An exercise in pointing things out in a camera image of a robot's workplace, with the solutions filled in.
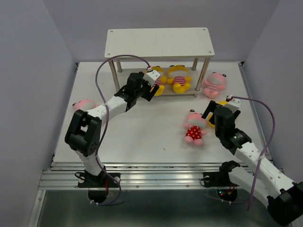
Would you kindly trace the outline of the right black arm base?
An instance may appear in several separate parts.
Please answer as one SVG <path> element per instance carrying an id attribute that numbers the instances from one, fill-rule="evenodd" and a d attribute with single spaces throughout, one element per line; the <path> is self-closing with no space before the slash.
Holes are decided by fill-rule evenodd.
<path id="1" fill-rule="evenodd" d="M 230 202 L 231 204 L 240 204 L 236 202 L 238 191 L 236 184 L 230 181 L 229 173 L 236 167 L 240 167 L 240 164 L 235 161 L 224 162 L 217 172 L 203 172 L 203 177 L 200 180 L 200 184 L 206 188 L 218 187 L 217 194 L 219 199 L 223 202 Z"/>

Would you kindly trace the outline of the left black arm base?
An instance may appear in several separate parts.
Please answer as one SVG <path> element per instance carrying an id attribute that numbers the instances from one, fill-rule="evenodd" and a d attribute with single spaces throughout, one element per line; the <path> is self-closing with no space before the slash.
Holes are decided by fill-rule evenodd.
<path id="1" fill-rule="evenodd" d="M 78 179 L 78 188 L 88 190 L 88 200 L 90 204 L 96 206 L 106 206 L 113 204 L 121 194 L 120 173 L 107 175 L 101 172 L 98 176 L 87 171 L 76 172 L 74 176 Z M 110 198 L 110 189 L 118 189 L 118 194 Z"/>

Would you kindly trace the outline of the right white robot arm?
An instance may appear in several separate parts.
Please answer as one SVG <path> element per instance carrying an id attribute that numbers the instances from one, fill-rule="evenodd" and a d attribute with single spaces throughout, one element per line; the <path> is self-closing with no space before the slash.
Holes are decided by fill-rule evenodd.
<path id="1" fill-rule="evenodd" d="M 236 128 L 241 101 L 235 97 L 226 101 L 225 105 L 210 101 L 202 117 L 213 114 L 210 122 L 215 127 L 216 137 L 252 173 L 239 163 L 229 161 L 222 163 L 217 172 L 204 172 L 200 183 L 206 188 L 232 184 L 243 188 L 267 208 L 277 224 L 285 227 L 303 214 L 303 184 L 284 175 L 245 132 Z"/>

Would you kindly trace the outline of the yellow plush pink-striped shirt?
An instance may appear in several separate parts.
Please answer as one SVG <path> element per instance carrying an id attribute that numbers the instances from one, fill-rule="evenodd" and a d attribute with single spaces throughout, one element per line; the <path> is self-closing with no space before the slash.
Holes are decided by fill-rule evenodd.
<path id="1" fill-rule="evenodd" d="M 159 89 L 155 93 L 155 96 L 160 96 L 162 95 L 163 91 L 165 90 L 165 85 L 164 83 L 167 81 L 167 77 L 165 76 L 164 70 L 160 66 L 152 66 L 153 70 L 156 70 L 157 72 L 160 73 L 160 77 L 156 80 L 155 85 L 159 86 Z"/>

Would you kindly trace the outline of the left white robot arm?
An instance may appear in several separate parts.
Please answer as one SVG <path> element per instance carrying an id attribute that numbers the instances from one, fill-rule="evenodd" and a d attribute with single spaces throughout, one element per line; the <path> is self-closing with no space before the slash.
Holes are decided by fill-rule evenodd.
<path id="1" fill-rule="evenodd" d="M 64 140 L 80 157 L 94 186 L 101 186 L 105 182 L 102 172 L 104 166 L 96 160 L 101 128 L 108 125 L 112 118 L 130 110 L 138 98 L 150 101 L 159 88 L 155 82 L 160 76 L 156 70 L 131 73 L 126 85 L 104 105 L 88 111 L 77 110 L 73 114 Z"/>

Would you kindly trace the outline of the yellow plush red-striped shirt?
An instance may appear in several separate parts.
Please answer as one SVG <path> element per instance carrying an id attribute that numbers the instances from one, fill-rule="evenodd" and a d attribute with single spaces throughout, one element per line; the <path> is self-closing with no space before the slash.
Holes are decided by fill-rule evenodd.
<path id="1" fill-rule="evenodd" d="M 173 91 L 177 94 L 183 94 L 191 88 L 192 78 L 184 65 L 170 65 L 167 78 L 167 83 L 173 86 Z"/>

